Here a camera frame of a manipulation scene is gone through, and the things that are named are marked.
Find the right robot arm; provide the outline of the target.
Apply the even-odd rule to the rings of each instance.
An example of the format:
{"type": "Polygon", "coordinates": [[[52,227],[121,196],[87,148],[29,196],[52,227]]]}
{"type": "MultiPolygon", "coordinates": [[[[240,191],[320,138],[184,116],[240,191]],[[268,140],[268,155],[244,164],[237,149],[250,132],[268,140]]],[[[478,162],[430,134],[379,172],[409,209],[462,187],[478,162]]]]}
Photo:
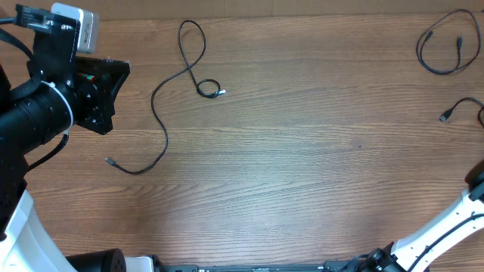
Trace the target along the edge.
{"type": "Polygon", "coordinates": [[[451,247],[483,229],[483,162],[466,175],[468,188],[447,209],[404,239],[324,271],[420,272],[451,247]]]}

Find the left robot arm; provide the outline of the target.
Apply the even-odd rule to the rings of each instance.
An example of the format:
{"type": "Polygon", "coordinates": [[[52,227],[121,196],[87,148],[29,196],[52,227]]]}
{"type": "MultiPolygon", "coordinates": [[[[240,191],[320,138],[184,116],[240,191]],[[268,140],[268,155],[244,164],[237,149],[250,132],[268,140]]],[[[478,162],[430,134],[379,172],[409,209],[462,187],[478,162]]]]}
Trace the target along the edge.
{"type": "Polygon", "coordinates": [[[26,154],[70,129],[111,131],[126,62],[95,59],[99,17],[61,3],[50,10],[16,7],[9,23],[35,33],[31,48],[9,32],[1,39],[27,56],[29,79],[12,87],[1,78],[1,269],[3,271],[160,271],[154,255],[126,257],[120,249],[65,256],[48,235],[26,188],[34,169],[26,154]]]}

